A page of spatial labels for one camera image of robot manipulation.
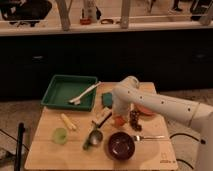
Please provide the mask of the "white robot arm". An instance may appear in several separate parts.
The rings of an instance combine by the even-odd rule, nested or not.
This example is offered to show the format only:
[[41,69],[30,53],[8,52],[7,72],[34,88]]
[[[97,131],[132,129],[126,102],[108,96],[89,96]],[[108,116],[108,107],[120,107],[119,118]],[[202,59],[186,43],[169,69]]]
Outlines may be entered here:
[[128,76],[112,89],[113,112],[125,116],[131,104],[171,118],[200,134],[194,171],[213,171],[213,106],[139,89],[139,80]]

